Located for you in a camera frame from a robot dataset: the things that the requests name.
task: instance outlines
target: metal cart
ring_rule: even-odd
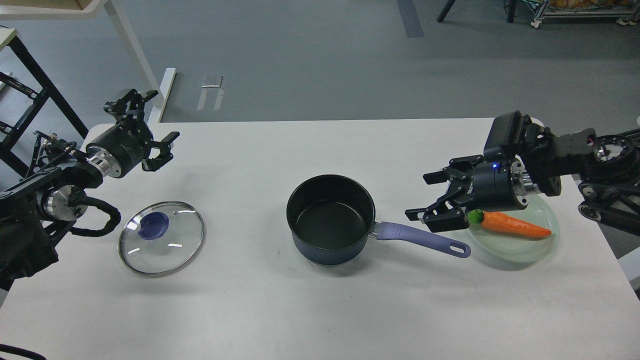
[[[630,6],[611,6],[594,9],[558,9],[550,8],[550,0],[540,1],[536,15],[531,22],[534,28],[540,27],[547,17],[619,17],[619,25],[635,25],[640,15],[640,0]]]

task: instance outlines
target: handle hole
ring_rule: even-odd
[[[455,252],[459,252],[460,254],[464,254],[465,253],[465,249],[458,247],[457,245],[449,245],[449,248]]]

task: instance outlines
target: cable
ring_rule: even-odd
[[[74,150],[76,148],[77,143],[76,142],[67,142],[65,143],[65,150],[63,152],[60,153],[60,155],[57,155],[55,158],[53,158],[53,160],[51,160],[50,162],[48,162],[46,165],[44,165],[43,167],[40,168],[40,170],[38,170],[38,172],[46,169],[46,168],[50,168],[52,166],[54,166],[55,164],[57,164],[57,162],[62,159],[62,157],[69,155],[69,153]]]
[[[70,232],[73,235],[78,235],[78,236],[87,236],[87,237],[91,237],[91,238],[99,238],[100,236],[104,236],[107,235],[108,233],[110,233],[111,231],[113,231],[118,224],[120,223],[120,212],[118,211],[118,209],[116,209],[115,207],[113,207],[112,205],[108,204],[107,202],[100,200],[100,199],[96,199],[93,197],[89,197],[89,196],[82,196],[74,201],[70,202],[71,206],[76,206],[76,205],[87,205],[87,206],[93,206],[94,208],[97,208],[98,210],[102,211],[103,213],[107,213],[109,215],[109,221],[107,221],[106,224],[104,224],[104,227],[100,230],[90,230],[90,229],[79,229],[77,227],[72,227]]]
[[[36,132],[36,143],[33,144],[33,155],[31,155],[31,163],[29,164],[29,169],[27,170],[27,174],[24,176],[25,178],[33,175],[33,170],[38,164],[38,159],[42,156],[41,152],[44,151],[42,144],[40,141],[42,140],[42,136]]]
[[[27,359],[31,359],[31,360],[47,360],[46,357],[36,352],[24,350],[23,348],[19,348],[19,347],[12,347],[9,345],[0,344],[0,352],[6,352],[7,354],[26,357]]]

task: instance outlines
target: black table leg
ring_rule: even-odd
[[[83,124],[82,120],[80,120],[76,112],[71,108],[71,105],[69,105],[67,100],[62,96],[60,91],[58,91],[58,88],[56,88],[47,74],[45,74],[44,70],[42,70],[36,60],[31,56],[31,54],[29,54],[29,51],[20,39],[18,37],[13,38],[13,40],[9,42],[9,47],[24,64],[27,70],[29,70],[31,75],[38,81],[40,86],[42,86],[42,88],[49,89],[49,97],[56,103],[60,111],[62,111],[62,114],[67,117],[80,136],[82,136],[82,138],[86,138],[89,130]]]
[[[9,165],[13,171],[15,171],[18,175],[24,177],[29,170],[27,164],[25,164],[20,158],[18,158],[14,153],[11,152],[11,148],[5,147],[0,143],[0,160]]]
[[[516,15],[516,0],[509,0],[509,11],[507,13],[507,22],[513,24],[513,18]]]
[[[447,14],[449,13],[449,10],[451,10],[451,7],[453,6],[453,3],[455,3],[456,0],[447,0],[447,4],[444,6],[444,8],[442,8],[442,11],[440,12],[440,16],[438,16],[438,22],[443,22],[444,18],[447,17]]]

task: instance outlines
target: white table leg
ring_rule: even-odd
[[[634,290],[640,289],[640,247],[618,259]]]
[[[136,71],[140,78],[143,81],[143,85],[147,90],[158,90],[159,94],[153,98],[152,104],[154,107],[151,110],[151,114],[149,116],[150,122],[160,122],[162,118],[162,114],[164,112],[164,107],[166,106],[166,100],[169,96],[169,92],[171,90],[171,86],[173,85],[173,79],[175,77],[175,68],[167,68],[164,72],[164,77],[162,83],[158,85],[156,77],[151,71],[151,66],[147,61],[147,57],[145,53],[142,51],[142,47],[138,42],[138,38],[133,31],[133,27],[129,22],[124,10],[120,6],[118,0],[109,0],[104,3],[104,9],[109,14],[109,18],[113,23],[113,27],[116,29],[118,36],[120,37],[122,43],[124,44],[127,53],[133,60],[133,65],[136,67]]]

